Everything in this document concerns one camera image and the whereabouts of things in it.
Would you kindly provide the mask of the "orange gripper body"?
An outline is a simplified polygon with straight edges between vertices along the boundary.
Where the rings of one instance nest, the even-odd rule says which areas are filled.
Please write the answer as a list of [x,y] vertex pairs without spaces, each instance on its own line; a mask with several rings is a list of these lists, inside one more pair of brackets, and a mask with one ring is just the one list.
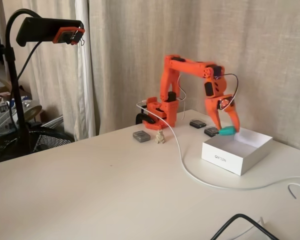
[[207,98],[205,108],[208,113],[214,113],[218,110],[225,112],[236,112],[235,100],[231,94]]

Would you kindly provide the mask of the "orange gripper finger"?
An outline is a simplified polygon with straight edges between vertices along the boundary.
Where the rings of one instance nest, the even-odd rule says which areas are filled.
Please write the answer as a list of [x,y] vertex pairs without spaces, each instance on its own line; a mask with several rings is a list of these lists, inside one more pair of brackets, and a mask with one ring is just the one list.
[[228,106],[225,112],[229,115],[236,132],[240,131],[240,119],[235,106]]
[[211,120],[213,121],[213,123],[215,124],[215,127],[218,130],[221,130],[222,126],[221,126],[218,110],[216,108],[213,108],[213,109],[207,109],[206,111],[207,111],[209,117],[211,118]]

